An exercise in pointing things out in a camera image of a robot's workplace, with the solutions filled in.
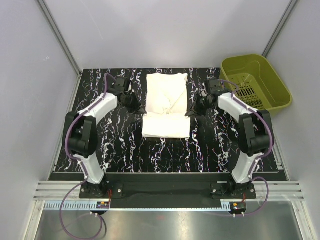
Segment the white t shirt red print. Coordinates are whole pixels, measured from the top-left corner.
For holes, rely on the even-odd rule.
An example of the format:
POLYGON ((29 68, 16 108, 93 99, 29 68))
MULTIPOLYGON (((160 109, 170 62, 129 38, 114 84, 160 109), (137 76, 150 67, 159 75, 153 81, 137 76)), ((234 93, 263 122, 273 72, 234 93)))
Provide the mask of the white t shirt red print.
POLYGON ((142 120, 145 138, 185 139, 190 137, 191 118, 188 109, 187 73, 146 76, 146 114, 142 120))

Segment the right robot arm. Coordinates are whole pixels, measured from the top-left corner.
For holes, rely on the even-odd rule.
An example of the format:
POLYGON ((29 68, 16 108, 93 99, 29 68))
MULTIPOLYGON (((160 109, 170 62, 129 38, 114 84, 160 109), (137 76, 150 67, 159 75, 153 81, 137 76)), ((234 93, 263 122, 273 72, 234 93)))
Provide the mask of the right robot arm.
POLYGON ((209 79, 204 82, 204 93, 198 93, 186 117, 205 116, 208 109, 219 108, 227 112, 238 123, 238 146, 240 154, 227 183, 214 195, 229 195, 239 198, 250 188, 253 172, 260 159, 267 157, 274 146, 271 114, 246 104, 236 96, 238 86, 230 91, 222 86, 223 79, 209 79))

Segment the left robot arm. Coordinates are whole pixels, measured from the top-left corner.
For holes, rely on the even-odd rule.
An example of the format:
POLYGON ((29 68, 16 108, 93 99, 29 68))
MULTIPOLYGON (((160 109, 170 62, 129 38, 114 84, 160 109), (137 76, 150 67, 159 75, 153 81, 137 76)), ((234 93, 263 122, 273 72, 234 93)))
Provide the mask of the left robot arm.
POLYGON ((130 79, 114 78, 106 73, 103 93, 88 107, 78 112, 69 112, 65 117, 62 146, 66 155, 76 161, 84 173, 84 191, 97 198, 103 198, 108 193, 105 173, 96 154, 98 124, 119 105, 130 114, 147 113, 132 89, 130 79))

